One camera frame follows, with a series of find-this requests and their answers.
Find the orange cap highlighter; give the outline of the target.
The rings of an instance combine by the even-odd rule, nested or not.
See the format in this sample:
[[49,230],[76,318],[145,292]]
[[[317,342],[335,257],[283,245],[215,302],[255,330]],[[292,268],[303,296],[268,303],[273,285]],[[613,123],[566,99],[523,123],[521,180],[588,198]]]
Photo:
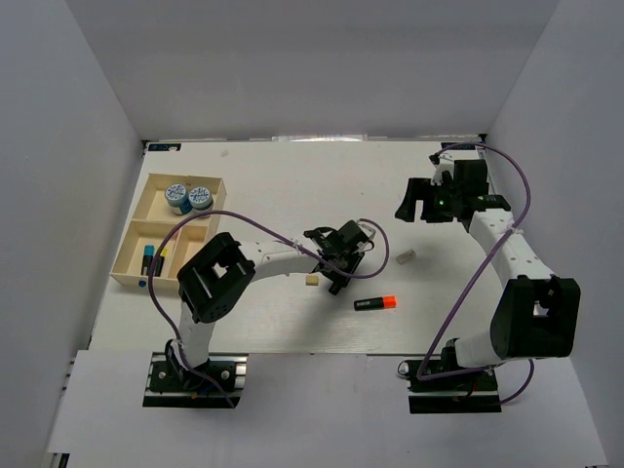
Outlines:
[[397,298],[394,295],[358,299],[353,302],[355,311],[383,310],[395,308],[396,306]]

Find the blue slime jar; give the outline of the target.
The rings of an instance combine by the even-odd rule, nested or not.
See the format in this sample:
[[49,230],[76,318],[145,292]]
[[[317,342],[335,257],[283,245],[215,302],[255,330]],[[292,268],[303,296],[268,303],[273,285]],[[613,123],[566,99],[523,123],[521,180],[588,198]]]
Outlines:
[[187,215],[192,211],[189,194],[186,185],[175,183],[168,186],[164,191],[165,199],[175,215]]
[[214,205],[214,197],[208,187],[196,186],[188,193],[188,201],[195,212],[207,212]]

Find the yellow cap highlighter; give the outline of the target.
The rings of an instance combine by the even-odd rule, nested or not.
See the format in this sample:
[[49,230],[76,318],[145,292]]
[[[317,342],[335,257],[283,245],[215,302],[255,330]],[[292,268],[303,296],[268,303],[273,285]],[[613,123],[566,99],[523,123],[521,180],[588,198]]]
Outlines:
[[160,277],[162,274],[162,270],[164,267],[164,263],[167,257],[167,253],[168,253],[168,249],[167,248],[163,248],[160,252],[160,254],[156,257],[156,266],[154,269],[154,276],[155,277]]

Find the blue cap highlighter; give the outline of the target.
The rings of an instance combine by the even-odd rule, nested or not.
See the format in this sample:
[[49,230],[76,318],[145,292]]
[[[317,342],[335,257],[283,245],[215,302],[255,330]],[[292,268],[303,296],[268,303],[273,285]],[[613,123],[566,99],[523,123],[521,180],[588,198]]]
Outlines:
[[154,258],[154,253],[155,248],[152,244],[147,244],[144,246],[140,268],[141,276],[146,276],[148,274],[149,267],[151,266]]

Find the purple cap highlighter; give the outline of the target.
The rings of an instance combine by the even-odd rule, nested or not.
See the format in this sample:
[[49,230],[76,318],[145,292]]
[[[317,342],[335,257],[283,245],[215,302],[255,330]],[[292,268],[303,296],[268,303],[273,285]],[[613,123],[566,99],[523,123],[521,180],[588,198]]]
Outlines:
[[332,281],[331,285],[330,285],[330,287],[328,289],[328,292],[331,295],[338,295],[343,288],[344,288],[344,286],[343,286],[343,281],[342,280]]

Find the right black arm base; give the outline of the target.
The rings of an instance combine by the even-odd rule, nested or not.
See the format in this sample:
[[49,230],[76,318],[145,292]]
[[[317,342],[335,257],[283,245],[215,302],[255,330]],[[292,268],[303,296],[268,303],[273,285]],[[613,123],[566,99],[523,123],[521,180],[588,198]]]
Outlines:
[[478,414],[502,412],[493,370],[451,378],[416,378],[420,360],[403,360],[397,374],[408,383],[410,414]]

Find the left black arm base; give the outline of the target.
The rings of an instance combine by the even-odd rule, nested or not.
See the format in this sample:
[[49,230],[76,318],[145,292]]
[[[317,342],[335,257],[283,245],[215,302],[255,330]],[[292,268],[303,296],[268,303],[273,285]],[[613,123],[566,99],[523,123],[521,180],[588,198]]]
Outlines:
[[152,355],[146,379],[142,406],[162,409],[236,408],[241,400],[247,375],[248,357],[216,355],[200,367],[227,394],[229,404],[213,383],[187,370],[180,378],[164,353]]

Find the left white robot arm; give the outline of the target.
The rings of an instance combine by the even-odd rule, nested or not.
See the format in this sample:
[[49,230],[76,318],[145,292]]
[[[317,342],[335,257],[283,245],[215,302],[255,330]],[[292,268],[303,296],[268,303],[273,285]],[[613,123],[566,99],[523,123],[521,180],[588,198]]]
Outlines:
[[166,347],[175,381],[194,389],[206,373],[218,377],[218,371],[208,369],[215,322],[234,309],[248,285],[277,276],[320,273],[331,281],[330,293],[336,295],[349,283],[342,274],[356,272],[374,235],[373,228],[354,220],[339,229],[308,230],[300,247],[215,235],[177,274],[180,337]]

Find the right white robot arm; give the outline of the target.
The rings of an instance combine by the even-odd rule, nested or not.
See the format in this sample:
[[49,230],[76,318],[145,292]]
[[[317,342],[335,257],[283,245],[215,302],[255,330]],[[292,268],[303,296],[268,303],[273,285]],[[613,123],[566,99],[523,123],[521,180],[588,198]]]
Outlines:
[[460,389],[478,368],[569,356],[581,298],[578,283],[557,276],[532,250],[508,202],[490,193],[485,161],[438,159],[435,167],[431,178],[409,179],[395,217],[460,222],[483,249],[503,289],[490,324],[447,345],[451,357],[440,364],[442,381]]

